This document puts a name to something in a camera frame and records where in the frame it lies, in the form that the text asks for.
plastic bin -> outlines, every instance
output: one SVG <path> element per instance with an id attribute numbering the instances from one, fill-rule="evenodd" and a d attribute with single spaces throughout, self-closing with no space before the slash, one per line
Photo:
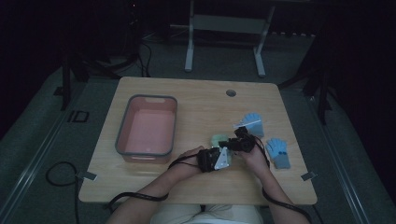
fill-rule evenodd
<path id="1" fill-rule="evenodd" d="M 116 150 L 126 161 L 167 163 L 174 144 L 177 99 L 134 95 L 128 102 Z"/>

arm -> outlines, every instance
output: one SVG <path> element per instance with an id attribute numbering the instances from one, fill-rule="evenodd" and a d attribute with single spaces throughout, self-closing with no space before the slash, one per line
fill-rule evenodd
<path id="1" fill-rule="evenodd" d="M 253 172 L 253 174 L 260 179 L 262 187 L 268 195 L 279 202 L 294 205 L 271 173 L 270 168 L 265 162 L 264 156 L 257 146 L 255 146 L 250 153 L 239 152 L 238 154 L 245 160 L 247 167 Z M 277 224 L 309 223 L 308 220 L 298 212 L 273 203 L 269 203 L 269 207 L 271 209 L 274 222 Z"/>
<path id="2" fill-rule="evenodd" d="M 187 151 L 180 156 L 190 156 L 198 153 L 198 151 L 201 149 L 204 148 L 198 147 L 196 149 Z M 184 162 L 192 165 L 197 164 L 195 157 L 187 159 Z M 153 197 L 162 197 L 163 195 L 169 193 L 172 187 L 175 186 L 178 182 L 200 173 L 201 171 L 199 170 L 199 168 L 186 164 L 176 164 L 175 166 L 158 176 L 147 186 L 139 190 L 138 193 L 146 194 Z M 157 202 L 130 198 L 116 209 L 116 211 L 107 221 L 107 224 L 149 223 L 151 217 L 154 215 L 159 205 L 160 203 Z"/>

gray carpet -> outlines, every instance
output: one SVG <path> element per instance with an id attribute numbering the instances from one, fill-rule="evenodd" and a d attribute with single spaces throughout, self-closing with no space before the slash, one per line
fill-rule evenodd
<path id="1" fill-rule="evenodd" d="M 194 64 L 191 73 L 184 72 L 186 45 L 175 43 L 147 42 L 152 55 L 149 72 L 155 77 L 194 78 L 231 81 L 280 83 L 292 77 L 312 39 L 302 36 L 286 38 L 272 35 L 267 38 L 262 54 L 267 77 L 256 74 L 252 49 L 242 47 L 214 47 L 205 41 L 195 47 Z M 142 47 L 143 61 L 149 58 L 149 50 Z M 140 76 L 140 65 L 136 64 L 122 76 Z M 22 197 L 11 223 L 74 223 L 74 188 L 51 186 L 45 173 L 57 161 L 70 161 L 78 170 L 88 168 L 92 152 L 101 132 L 118 82 L 106 78 L 93 77 L 87 84 L 75 83 L 74 89 L 83 88 L 68 110 L 61 112 L 62 99 L 52 93 L 61 83 L 58 71 L 49 77 L 21 118 L 16 122 L 1 142 L 1 204 L 4 204 L 27 163 L 45 141 L 52 124 L 72 110 L 90 112 L 86 123 L 61 120 L 62 126 L 54 137 L 44 162 L 32 185 Z M 301 93 L 304 82 L 299 82 L 281 91 L 290 116 L 298 143 L 309 171 L 318 174 L 312 181 L 318 195 L 318 209 L 324 223 L 359 223 L 354 217 L 347 200 L 345 189 L 340 184 L 340 176 L 334 169 L 326 133 L 332 138 L 333 146 L 349 174 L 351 182 L 361 199 L 370 223 L 396 223 L 396 210 L 380 184 L 364 148 L 346 114 L 330 98 L 332 111 L 328 111 L 328 125 L 323 131 L 312 105 Z M 61 182 L 73 181 L 73 171 L 68 168 L 54 170 L 51 176 Z M 314 223 L 320 223 L 312 206 L 303 206 Z M 104 223 L 109 216 L 102 204 L 78 202 L 80 223 Z M 262 209 L 266 223 L 272 223 L 269 211 Z"/>

glove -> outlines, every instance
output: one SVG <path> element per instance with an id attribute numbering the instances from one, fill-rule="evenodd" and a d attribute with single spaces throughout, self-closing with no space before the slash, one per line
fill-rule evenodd
<path id="1" fill-rule="evenodd" d="M 286 142 L 279 138 L 271 138 L 267 141 L 265 148 L 274 162 L 276 169 L 289 169 L 290 162 L 288 152 L 286 150 Z"/>
<path id="2" fill-rule="evenodd" d="M 260 138 L 264 137 L 264 130 L 262 128 L 262 117 L 257 113 L 246 114 L 242 119 L 245 123 L 248 133 L 258 136 Z"/>

white table frame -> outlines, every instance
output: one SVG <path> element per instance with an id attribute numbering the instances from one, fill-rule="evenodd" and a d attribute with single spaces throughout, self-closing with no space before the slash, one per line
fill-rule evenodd
<path id="1" fill-rule="evenodd" d="M 194 54 L 194 30 L 234 32 L 260 35 L 260 42 L 257 46 L 253 48 L 253 53 L 256 61 L 258 75 L 259 77 L 265 77 L 264 65 L 262 63 L 262 47 L 264 45 L 265 37 L 267 37 L 268 35 L 271 20 L 274 16 L 274 11 L 275 7 L 270 7 L 267 18 L 262 20 L 250 18 L 209 16 L 195 14 L 194 0 L 190 0 L 189 45 L 187 47 L 186 64 L 184 70 L 186 72 L 192 71 L 192 59 Z"/>

